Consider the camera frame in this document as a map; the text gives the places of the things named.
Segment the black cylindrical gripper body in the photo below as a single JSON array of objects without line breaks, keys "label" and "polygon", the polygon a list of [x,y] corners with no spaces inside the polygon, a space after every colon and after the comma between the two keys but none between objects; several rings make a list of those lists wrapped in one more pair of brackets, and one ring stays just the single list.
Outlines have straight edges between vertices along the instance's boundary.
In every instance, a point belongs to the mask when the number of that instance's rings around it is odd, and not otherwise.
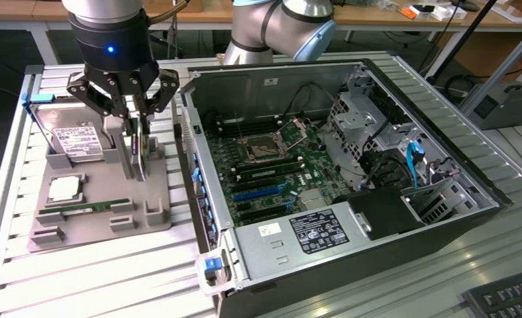
[{"label": "black cylindrical gripper body", "polygon": [[117,23],[93,23],[71,14],[70,24],[89,81],[118,89],[121,95],[143,93],[159,75],[146,11]]}]

